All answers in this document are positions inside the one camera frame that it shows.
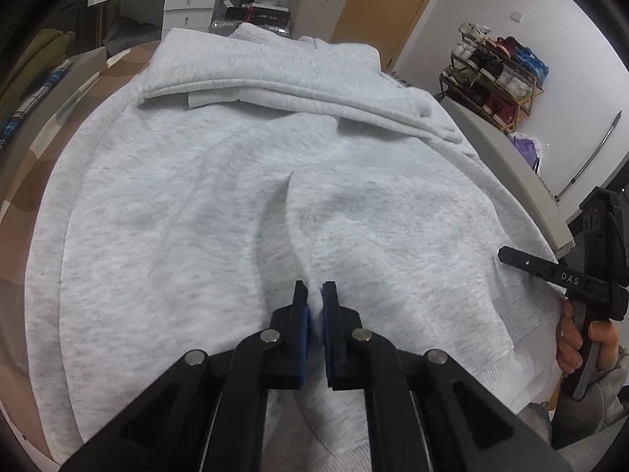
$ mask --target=gray sleeve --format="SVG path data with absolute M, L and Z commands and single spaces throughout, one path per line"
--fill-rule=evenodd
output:
M 552 420 L 552 446 L 561 449 L 625 417 L 629 413 L 629 405 L 620 402 L 618 393 L 628 373 L 629 354 L 621 347 L 618 362 L 592 377 L 581 401 L 560 394 Z

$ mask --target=black pole handle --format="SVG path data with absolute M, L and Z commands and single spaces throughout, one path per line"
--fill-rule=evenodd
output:
M 583 365 L 565 378 L 562 384 L 562 391 L 564 394 L 580 401 L 586 394 L 587 385 L 589 384 L 592 374 L 596 371 L 596 359 L 601 349 L 599 342 L 592 342 L 590 339 L 589 325 L 592 321 L 606 321 L 607 318 L 601 317 L 599 311 L 591 307 L 586 308 L 586 306 L 580 302 L 573 303 L 574 321 L 577 328 L 581 328 L 581 337 L 583 337 L 583 346 L 581 346 L 579 350 L 581 358 L 583 358 Z

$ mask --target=finger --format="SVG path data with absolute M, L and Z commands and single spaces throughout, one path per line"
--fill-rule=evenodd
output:
M 583 346 L 583 337 L 574 324 L 574 321 L 568 319 L 566 316 L 561 316 L 561 335 L 565 341 L 573 348 L 579 350 Z
M 557 353 L 557 365 L 565 374 L 572 374 L 575 371 L 574 367 L 565 361 L 564 356 L 560 352 Z
M 574 369 L 578 369 L 581 367 L 581 364 L 583 364 L 583 359 L 581 358 L 581 355 L 579 355 L 579 352 L 565 341 L 564 337 L 561 337 L 559 339 L 557 347 L 559 348 L 561 354 L 564 356 L 564 359 L 568 363 L 568 365 L 570 365 Z
M 601 371 L 616 364 L 620 342 L 617 326 L 611 321 L 593 321 L 589 327 L 589 335 L 592 341 L 601 343 L 596 368 Z
M 574 305 L 568 299 L 565 299 L 561 304 L 561 312 L 568 319 L 572 319 L 574 317 Z

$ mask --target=metal pin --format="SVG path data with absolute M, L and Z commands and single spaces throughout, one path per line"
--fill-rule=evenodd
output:
M 440 349 L 430 350 L 427 357 L 433 364 L 438 365 L 443 365 L 448 361 L 448 353 Z
M 205 353 L 200 349 L 193 349 L 192 351 L 186 353 L 184 360 L 188 365 L 199 365 L 205 360 Z
M 361 342 L 367 342 L 371 340 L 373 334 L 371 333 L 371 330 L 367 330 L 366 328 L 357 328 L 351 333 L 351 336 Z
M 264 342 L 277 342 L 279 338 L 279 332 L 277 330 L 273 330 L 272 328 L 268 328 L 260 334 L 260 339 Z

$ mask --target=person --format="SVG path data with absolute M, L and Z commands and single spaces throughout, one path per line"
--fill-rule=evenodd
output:
M 560 392 L 552 420 L 543 406 L 533 403 L 518 415 L 558 449 L 574 470 L 591 470 L 629 414 L 629 403 L 618 398 L 629 374 L 629 354 L 620 345 L 617 326 L 612 321 L 593 321 L 588 334 L 601 347 L 596 359 L 597 372 L 592 375 L 584 398 L 577 401 Z M 557 335 L 557 363 L 565 374 L 572 374 L 583 364 L 579 353 L 583 337 L 574 323 L 574 305 L 568 299 L 562 303 Z M 607 445 L 600 439 L 590 439 L 611 427 L 616 430 L 608 431 L 609 438 L 604 440 Z

